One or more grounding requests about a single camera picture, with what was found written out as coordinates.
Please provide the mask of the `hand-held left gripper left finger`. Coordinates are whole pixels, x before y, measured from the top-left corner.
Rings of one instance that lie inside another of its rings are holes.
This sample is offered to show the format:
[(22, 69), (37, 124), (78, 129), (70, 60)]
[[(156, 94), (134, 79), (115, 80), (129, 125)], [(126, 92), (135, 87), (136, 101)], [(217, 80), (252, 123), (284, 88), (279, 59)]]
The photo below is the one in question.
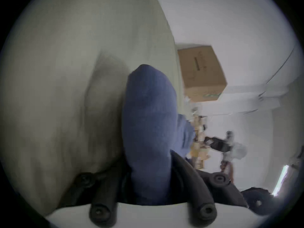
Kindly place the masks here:
[(103, 172), (78, 174), (64, 192), (58, 208), (90, 204), (89, 218), (96, 226), (114, 226), (117, 203), (124, 174), (125, 160), (118, 160)]

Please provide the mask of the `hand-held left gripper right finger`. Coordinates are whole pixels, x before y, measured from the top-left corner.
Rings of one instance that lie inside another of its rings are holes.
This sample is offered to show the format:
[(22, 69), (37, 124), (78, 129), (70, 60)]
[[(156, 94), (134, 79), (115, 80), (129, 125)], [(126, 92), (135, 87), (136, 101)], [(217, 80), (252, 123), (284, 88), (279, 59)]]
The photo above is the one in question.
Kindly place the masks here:
[(212, 224), (217, 217), (215, 204), (248, 208), (241, 192), (228, 175), (222, 172), (208, 173), (194, 169), (184, 158), (170, 151), (172, 171), (180, 194), (174, 194), (175, 201), (187, 201), (191, 224)]

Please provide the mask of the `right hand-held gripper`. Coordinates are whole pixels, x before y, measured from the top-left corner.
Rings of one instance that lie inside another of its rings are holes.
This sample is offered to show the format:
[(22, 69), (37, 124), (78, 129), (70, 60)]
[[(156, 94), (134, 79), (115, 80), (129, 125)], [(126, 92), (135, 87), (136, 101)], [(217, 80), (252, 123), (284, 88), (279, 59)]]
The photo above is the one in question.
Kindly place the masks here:
[(248, 152), (245, 145), (235, 142), (232, 131), (226, 132), (226, 139), (205, 137), (204, 144), (214, 150), (223, 152), (223, 161), (225, 162), (232, 162), (234, 159), (241, 160)]

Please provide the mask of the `person's right hand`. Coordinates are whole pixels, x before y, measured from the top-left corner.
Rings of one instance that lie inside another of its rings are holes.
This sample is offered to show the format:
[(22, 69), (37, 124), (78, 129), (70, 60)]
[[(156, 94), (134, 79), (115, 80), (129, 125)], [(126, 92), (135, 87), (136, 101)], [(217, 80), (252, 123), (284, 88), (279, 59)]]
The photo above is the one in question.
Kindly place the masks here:
[(234, 166), (232, 162), (221, 161), (220, 165), (221, 172), (226, 174), (231, 183), (234, 183)]

